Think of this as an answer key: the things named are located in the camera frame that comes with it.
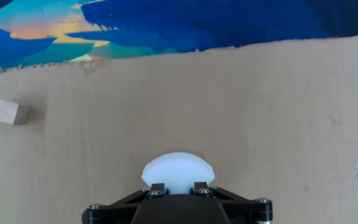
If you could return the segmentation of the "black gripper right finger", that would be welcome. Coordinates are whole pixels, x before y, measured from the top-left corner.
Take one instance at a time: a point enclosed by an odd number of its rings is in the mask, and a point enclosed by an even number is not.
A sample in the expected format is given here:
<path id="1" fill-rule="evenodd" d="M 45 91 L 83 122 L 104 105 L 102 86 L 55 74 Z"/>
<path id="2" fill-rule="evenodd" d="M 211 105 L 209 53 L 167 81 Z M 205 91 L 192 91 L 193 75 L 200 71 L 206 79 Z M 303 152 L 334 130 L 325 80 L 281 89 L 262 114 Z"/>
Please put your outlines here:
<path id="1" fill-rule="evenodd" d="M 195 182 L 191 194 L 211 198 L 222 206 L 222 214 L 229 223 L 272 224 L 273 203 L 270 199 L 259 197 L 251 200 L 206 182 Z"/>

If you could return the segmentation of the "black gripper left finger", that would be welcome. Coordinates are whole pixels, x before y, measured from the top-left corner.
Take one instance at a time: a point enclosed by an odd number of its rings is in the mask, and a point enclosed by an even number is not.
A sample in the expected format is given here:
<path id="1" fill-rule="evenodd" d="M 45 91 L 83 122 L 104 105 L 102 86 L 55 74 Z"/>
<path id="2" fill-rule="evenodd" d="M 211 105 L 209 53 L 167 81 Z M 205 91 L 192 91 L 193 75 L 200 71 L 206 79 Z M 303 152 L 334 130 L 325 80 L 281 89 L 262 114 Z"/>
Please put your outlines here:
<path id="1" fill-rule="evenodd" d="M 149 189 L 138 190 L 110 205 L 91 204 L 82 213 L 82 224 L 131 221 L 141 203 L 167 195 L 165 184 L 152 184 Z"/>

